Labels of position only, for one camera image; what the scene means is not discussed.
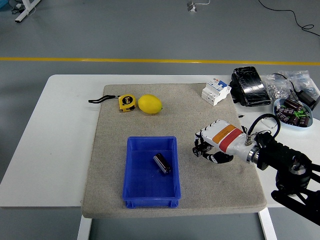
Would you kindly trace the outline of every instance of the blue bin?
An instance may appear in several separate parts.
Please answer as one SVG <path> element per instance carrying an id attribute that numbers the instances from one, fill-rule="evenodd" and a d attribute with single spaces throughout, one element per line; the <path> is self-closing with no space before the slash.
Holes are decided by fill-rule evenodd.
<path id="1" fill-rule="evenodd" d="M 161 153 L 171 166 L 163 174 L 154 155 Z M 122 199 L 136 207 L 176 208 L 181 198 L 177 139 L 174 136 L 130 136 L 127 139 Z"/>

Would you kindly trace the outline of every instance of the mat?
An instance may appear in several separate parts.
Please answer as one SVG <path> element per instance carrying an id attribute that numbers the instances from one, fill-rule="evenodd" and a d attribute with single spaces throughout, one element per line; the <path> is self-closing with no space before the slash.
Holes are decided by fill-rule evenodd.
<path id="1" fill-rule="evenodd" d="M 266 207 L 254 165 L 237 156 L 229 163 L 215 164 L 193 154 L 195 133 L 215 120 L 240 127 L 231 95 L 212 106 L 201 98 L 205 86 L 205 83 L 105 86 L 105 95 L 133 94 L 137 101 L 144 94 L 153 94 L 162 101 L 163 109 L 150 115 L 138 107 L 120 112 L 117 99 L 101 103 L 81 208 L 85 218 L 254 213 Z M 122 191 L 130 136 L 177 138 L 181 187 L 177 208 L 126 208 Z"/>

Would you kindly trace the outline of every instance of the table leg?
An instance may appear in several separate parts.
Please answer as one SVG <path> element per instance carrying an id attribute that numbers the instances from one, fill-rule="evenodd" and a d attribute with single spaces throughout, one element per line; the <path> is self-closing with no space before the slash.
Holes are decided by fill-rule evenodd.
<path id="1" fill-rule="evenodd" d="M 15 19 L 17 23 L 21 23 L 21 21 L 30 13 L 30 11 L 40 2 L 41 0 L 34 0 L 30 3 L 29 0 L 22 0 L 25 10 L 20 13 L 20 15 Z"/>
<path id="2" fill-rule="evenodd" d="M 85 218 L 81 216 L 81 222 L 78 232 L 77 240 L 88 240 L 90 236 L 90 229 L 91 229 L 91 218 Z"/>
<path id="3" fill-rule="evenodd" d="M 266 207 L 258 214 L 265 240 L 277 240 L 276 232 L 268 208 Z"/>

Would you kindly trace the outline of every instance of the yellow lemon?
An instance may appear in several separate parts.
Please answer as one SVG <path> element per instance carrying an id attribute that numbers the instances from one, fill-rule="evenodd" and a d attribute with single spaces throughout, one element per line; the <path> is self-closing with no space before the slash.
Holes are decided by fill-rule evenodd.
<path id="1" fill-rule="evenodd" d="M 146 114 L 157 114 L 162 110 L 162 103 L 155 95 L 145 94 L 138 100 L 139 108 Z"/>

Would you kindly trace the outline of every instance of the white circuit breaker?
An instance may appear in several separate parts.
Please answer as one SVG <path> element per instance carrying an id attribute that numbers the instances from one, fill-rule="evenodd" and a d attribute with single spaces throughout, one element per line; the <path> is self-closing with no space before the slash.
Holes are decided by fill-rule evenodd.
<path id="1" fill-rule="evenodd" d="M 230 91 L 231 87 L 229 85 L 214 78 L 212 81 L 206 83 L 205 88 L 202 90 L 201 97 L 215 106 L 222 99 L 225 99 Z"/>

